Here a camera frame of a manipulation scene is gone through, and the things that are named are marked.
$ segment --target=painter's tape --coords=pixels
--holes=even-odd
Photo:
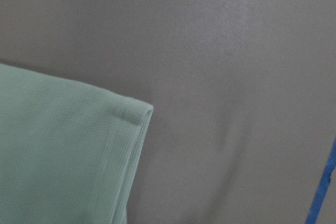
[[[336,166],[336,138],[334,140],[334,144],[332,146],[328,161],[325,165],[319,187],[317,188],[314,200],[311,204],[311,207],[310,207],[307,219],[306,219],[306,224],[316,223],[317,217],[322,207],[322,203],[324,201],[328,187],[330,185],[331,173],[335,169],[335,166]]]

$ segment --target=ribbed fabric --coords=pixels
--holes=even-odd
[[[0,64],[0,223],[126,224],[153,106]]]

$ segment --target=folded cloth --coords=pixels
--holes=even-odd
[[[0,223],[126,224],[153,106],[0,64]]]

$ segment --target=gray background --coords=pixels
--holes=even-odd
[[[336,0],[1,0],[0,62],[154,105],[129,223],[303,223],[336,133]],[[318,223],[336,221],[332,182]]]

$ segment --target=green cloth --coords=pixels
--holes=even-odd
[[[0,64],[0,223],[126,224],[153,106]]]

